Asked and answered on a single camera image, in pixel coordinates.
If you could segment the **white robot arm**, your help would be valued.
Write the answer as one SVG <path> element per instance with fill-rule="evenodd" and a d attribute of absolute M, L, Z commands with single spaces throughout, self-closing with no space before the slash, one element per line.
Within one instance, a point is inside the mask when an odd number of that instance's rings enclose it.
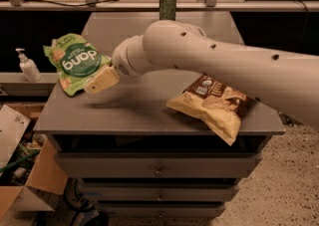
<path fill-rule="evenodd" d="M 194 25 L 161 20 L 124 40 L 112 64 L 85 84 L 96 94 L 119 82 L 161 69 L 201 73 L 295 120 L 319 127 L 319 57 L 211 40 Z"/>

